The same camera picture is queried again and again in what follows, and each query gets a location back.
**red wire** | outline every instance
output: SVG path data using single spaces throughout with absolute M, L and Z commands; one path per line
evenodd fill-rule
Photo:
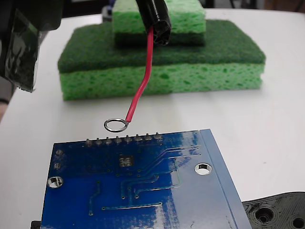
M 139 101 L 146 85 L 148 84 L 149 78 L 151 77 L 152 62 L 153 62 L 153 53 L 152 52 L 153 52 L 153 27 L 151 27 L 149 29 L 148 38 L 147 38 L 147 60 L 146 60 L 145 76 L 142 80 L 142 83 L 141 83 L 137 93 L 135 94 L 135 96 L 132 100 L 132 104 L 130 105 L 129 111 L 126 116 L 126 121 L 129 123 L 132 121 L 132 116 L 135 111 L 135 108 L 137 107 L 138 101 Z

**mounting hole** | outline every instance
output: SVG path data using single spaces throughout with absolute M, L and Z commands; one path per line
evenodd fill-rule
M 268 208 L 261 208 L 255 213 L 256 219 L 265 224 L 273 219 L 273 212 Z
M 305 225 L 305 222 L 304 222 L 304 220 L 303 219 L 301 219 L 301 218 L 296 218 L 294 221 L 293 221 L 293 226 L 295 227 L 295 228 L 303 228 L 304 227 L 304 225 Z
M 61 177 L 50 177 L 48 179 L 47 185 L 50 188 L 59 188 L 63 185 L 63 179 Z
M 206 163 L 200 163 L 195 166 L 195 172 L 199 175 L 209 175 L 212 172 L 212 166 Z

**white table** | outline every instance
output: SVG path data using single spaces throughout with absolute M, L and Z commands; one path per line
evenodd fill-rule
M 210 128 L 241 200 L 305 191 L 305 15 L 207 10 L 250 35 L 267 56 L 261 90 L 141 98 L 119 134 Z M 42 44 L 37 90 L 18 90 L 0 124 L 0 228 L 40 220 L 53 143 L 114 137 L 103 123 L 124 118 L 131 97 L 63 102 L 57 60 L 76 27 L 101 16 L 64 19 Z

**sponge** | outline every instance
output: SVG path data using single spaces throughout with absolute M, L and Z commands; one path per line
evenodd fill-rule
M 166 0 L 172 22 L 170 45 L 203 45 L 205 10 L 198 0 Z M 116 0 L 113 12 L 116 45 L 146 45 L 147 35 L 135 0 Z
M 145 94 L 258 89 L 265 55 L 230 21 L 207 20 L 207 46 L 156 47 Z M 64 100 L 134 95 L 146 48 L 114 46 L 111 23 L 75 30 L 58 68 Z

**black plastic piece with holes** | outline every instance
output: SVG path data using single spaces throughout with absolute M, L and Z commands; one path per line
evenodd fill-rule
M 172 24 L 164 0 L 136 0 L 146 31 L 153 26 L 154 42 L 167 45 Z
M 305 192 L 243 202 L 253 229 L 305 229 Z

